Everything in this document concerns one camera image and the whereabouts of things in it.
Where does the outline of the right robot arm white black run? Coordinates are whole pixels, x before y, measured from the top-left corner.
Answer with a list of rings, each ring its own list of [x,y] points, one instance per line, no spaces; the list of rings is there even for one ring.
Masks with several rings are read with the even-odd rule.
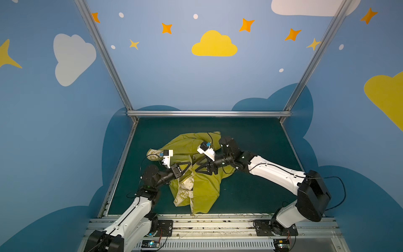
[[[202,142],[197,151],[205,156],[198,163],[197,173],[216,175],[219,169],[230,166],[237,171],[265,178],[297,197],[294,202],[274,213],[269,226],[275,234],[282,234],[300,221],[319,222],[330,209],[328,204],[332,197],[325,185],[325,177],[316,171],[296,171],[255,153],[242,151],[233,138],[220,139],[218,151],[214,150],[211,142]]]

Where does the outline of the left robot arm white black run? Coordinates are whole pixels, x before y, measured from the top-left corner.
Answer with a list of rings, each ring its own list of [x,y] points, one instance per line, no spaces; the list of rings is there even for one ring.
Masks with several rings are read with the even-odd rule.
[[[142,175],[143,185],[139,188],[133,203],[110,226],[103,231],[95,230],[88,237],[85,252],[130,252],[142,243],[141,247],[156,249],[165,246],[157,241],[143,241],[144,237],[171,237],[170,221],[159,221],[152,210],[160,198],[160,187],[169,184],[183,176],[192,164],[181,162],[160,170],[156,165],[150,165]]]

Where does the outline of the green jacket with printed lining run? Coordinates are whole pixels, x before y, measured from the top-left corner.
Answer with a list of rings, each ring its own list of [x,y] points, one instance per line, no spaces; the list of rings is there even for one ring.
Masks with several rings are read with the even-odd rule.
[[[170,183],[170,190],[174,196],[173,203],[176,207],[190,206],[192,214],[208,213],[219,198],[221,181],[231,176],[235,168],[228,165],[223,169],[219,169],[216,175],[197,173],[196,169],[200,167],[197,164],[198,162],[204,163],[208,159],[197,151],[200,144],[204,141],[211,142],[213,149],[218,151],[221,149],[220,139],[221,132],[219,131],[184,133],[165,146],[157,150],[150,149],[147,152],[147,158],[150,161],[160,161],[162,160],[160,154],[164,150],[173,150],[171,164],[192,163],[184,176]]]

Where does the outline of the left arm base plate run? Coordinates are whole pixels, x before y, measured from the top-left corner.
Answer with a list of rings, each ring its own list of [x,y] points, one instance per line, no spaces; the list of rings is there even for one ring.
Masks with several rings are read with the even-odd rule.
[[[151,223],[151,230],[147,234],[149,237],[162,236],[171,237],[173,232],[172,220],[153,220]]]

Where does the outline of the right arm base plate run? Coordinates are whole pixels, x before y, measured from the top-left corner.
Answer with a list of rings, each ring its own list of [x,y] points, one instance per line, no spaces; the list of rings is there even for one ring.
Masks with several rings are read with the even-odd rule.
[[[257,236],[298,236],[297,227],[293,224],[289,228],[285,228],[280,224],[272,224],[268,219],[255,219],[253,227]]]

